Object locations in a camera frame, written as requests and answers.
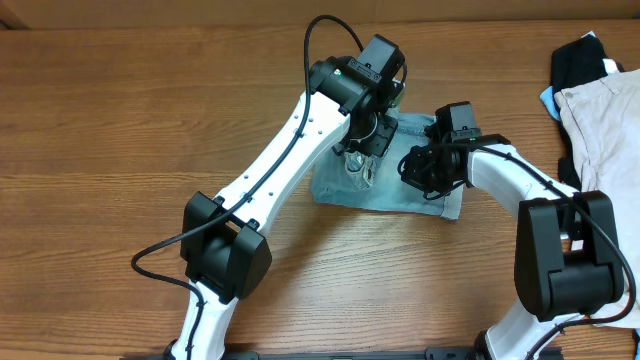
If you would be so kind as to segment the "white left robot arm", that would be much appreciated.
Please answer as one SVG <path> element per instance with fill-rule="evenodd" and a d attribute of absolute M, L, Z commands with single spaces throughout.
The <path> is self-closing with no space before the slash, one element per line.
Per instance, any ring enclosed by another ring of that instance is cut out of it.
<path fill-rule="evenodd" d="M 266 236 L 300 181 L 326 153 L 382 157 L 397 129 L 387 111 L 404 89 L 399 47 L 376 35 L 357 56 L 329 57 L 257 159 L 215 197 L 196 193 L 183 216 L 180 255 L 191 288 L 167 359 L 220 359 L 237 302 L 258 286 L 272 256 Z"/>

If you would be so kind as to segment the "light blue denim shorts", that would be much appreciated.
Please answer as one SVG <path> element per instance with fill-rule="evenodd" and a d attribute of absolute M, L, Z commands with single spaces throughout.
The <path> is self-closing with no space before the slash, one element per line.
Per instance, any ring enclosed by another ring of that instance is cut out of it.
<path fill-rule="evenodd" d="M 407 212 L 459 218 L 463 190 L 437 198 L 401 181 L 397 166 L 413 146 L 428 143 L 424 128 L 435 122 L 433 115 L 402 113 L 390 115 L 398 120 L 398 129 L 383 157 L 359 152 L 337 155 L 328 151 L 315 164 L 311 193 L 317 203 L 374 211 Z"/>

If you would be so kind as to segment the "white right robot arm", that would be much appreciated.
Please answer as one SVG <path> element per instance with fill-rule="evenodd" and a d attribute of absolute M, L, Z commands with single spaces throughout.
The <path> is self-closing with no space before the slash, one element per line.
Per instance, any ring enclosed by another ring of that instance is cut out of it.
<path fill-rule="evenodd" d="M 565 329 L 600 323 L 596 312 L 634 300 L 631 267 L 617 239 L 613 205 L 601 191 L 580 192 L 524 160 L 499 134 L 485 135 L 468 102 L 435 113 L 400 161 L 404 183 L 428 200 L 461 186 L 487 192 L 517 221 L 517 300 L 505 317 L 480 332 L 471 347 L 430 347 L 428 359 L 559 359 L 550 342 Z"/>

